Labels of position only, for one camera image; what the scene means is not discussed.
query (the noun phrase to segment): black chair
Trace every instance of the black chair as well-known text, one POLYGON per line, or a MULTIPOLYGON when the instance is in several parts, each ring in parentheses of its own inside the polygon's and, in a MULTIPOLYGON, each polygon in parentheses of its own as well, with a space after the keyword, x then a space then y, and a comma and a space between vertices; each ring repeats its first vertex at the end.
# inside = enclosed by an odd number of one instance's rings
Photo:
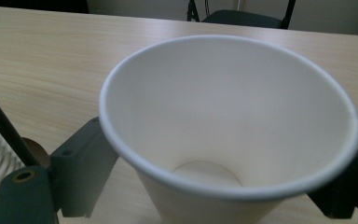
POLYGON ((244 11, 218 10, 202 22, 287 29, 293 9, 295 8, 295 3, 296 0, 289 0, 283 20, 244 11))

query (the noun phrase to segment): white wall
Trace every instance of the white wall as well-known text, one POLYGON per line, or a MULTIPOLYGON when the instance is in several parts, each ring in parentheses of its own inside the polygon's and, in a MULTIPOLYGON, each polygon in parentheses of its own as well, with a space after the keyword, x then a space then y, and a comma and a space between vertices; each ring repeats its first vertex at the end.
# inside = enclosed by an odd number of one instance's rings
MULTIPOLYGON (((204 0, 195 0, 205 18, 204 0)), ((241 9, 283 18, 288 0, 241 0, 241 9)), ((88 0, 95 14, 186 20, 188 0, 88 0)), ((211 13, 237 0, 209 0, 211 13)), ((289 29, 358 35, 358 0, 297 0, 289 29)))

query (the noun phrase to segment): wooden table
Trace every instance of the wooden table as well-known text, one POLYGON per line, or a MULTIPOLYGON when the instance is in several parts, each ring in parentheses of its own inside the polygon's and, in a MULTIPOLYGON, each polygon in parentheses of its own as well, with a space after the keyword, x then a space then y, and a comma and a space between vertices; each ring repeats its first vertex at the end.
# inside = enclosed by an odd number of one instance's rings
MULTIPOLYGON (((185 35, 240 35, 300 53, 327 70, 358 106, 358 36, 0 8, 0 106, 22 136, 49 153, 98 116, 103 80, 138 49, 185 35)), ((61 223, 157 224, 132 168, 119 160, 91 219, 61 223)), ((324 217, 307 196, 287 200, 261 223, 358 223, 324 217)))

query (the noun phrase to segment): cup rim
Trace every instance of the cup rim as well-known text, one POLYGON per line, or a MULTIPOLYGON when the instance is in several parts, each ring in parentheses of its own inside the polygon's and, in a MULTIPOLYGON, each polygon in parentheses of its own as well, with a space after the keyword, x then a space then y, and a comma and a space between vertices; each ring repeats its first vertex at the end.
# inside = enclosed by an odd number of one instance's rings
POLYGON ((132 55, 121 61, 108 75, 106 78, 100 93, 99 99, 99 113, 100 113, 100 122, 103 129, 103 132, 106 136, 108 142, 113 146, 115 151, 127 161, 131 166, 135 168, 138 173, 148 176, 154 180, 157 180, 159 183, 162 183, 166 186, 169 186, 173 189, 178 189, 190 194, 199 195, 207 198, 222 199, 222 200, 231 200, 231 201, 248 201, 248 202, 263 202, 263 201, 272 201, 272 200, 281 200, 284 198, 296 196, 299 194, 310 192, 314 189, 321 187, 326 184, 328 181, 332 180, 338 176, 352 161, 354 158, 357 148, 358 148, 358 111, 352 102, 349 95, 342 89, 342 87, 335 81, 329 74, 327 74, 321 67, 310 61, 309 59, 292 52, 289 49, 279 47, 264 41, 255 40, 247 37, 241 36, 232 36, 232 35, 191 35, 185 37, 179 37, 174 39, 169 39, 144 49, 140 49, 134 52, 132 55), (168 45, 173 42, 179 41, 188 41, 191 39, 200 39, 200 38, 219 38, 226 40, 237 40, 252 42, 257 45, 261 45, 267 48, 272 48, 280 51, 281 53, 287 54, 291 57, 296 58, 297 60, 302 61, 307 66, 315 69, 318 74, 324 78, 324 80, 337 91, 341 100, 345 103, 349 110, 351 129, 348 131, 348 139, 346 139, 346 144, 343 144, 340 153, 334 160, 332 160, 327 166, 325 166, 319 172, 306 176, 304 178, 299 178, 297 180, 267 186, 267 187, 236 187, 236 188, 224 188, 216 189, 210 188, 207 186, 201 186, 190 181, 186 181, 182 177, 175 176, 171 172, 165 171, 158 168, 156 165, 147 161, 141 157, 138 153, 132 150, 129 146, 125 144, 123 140, 118 136, 113 125, 110 125, 111 121, 109 120, 107 106, 105 104, 107 98, 107 92, 110 88, 110 85, 113 83, 116 76, 116 72, 123 66, 125 66, 133 57, 143 54, 151 49, 158 48, 159 46, 168 45))

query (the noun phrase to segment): paper cup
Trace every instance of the paper cup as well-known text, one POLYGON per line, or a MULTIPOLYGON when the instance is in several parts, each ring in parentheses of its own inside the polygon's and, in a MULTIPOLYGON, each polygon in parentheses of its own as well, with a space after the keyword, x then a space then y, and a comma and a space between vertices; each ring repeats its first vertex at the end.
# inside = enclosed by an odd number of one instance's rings
POLYGON ((201 35, 142 49, 103 84, 109 142, 171 223, 252 223, 350 163, 358 113, 287 49, 201 35))

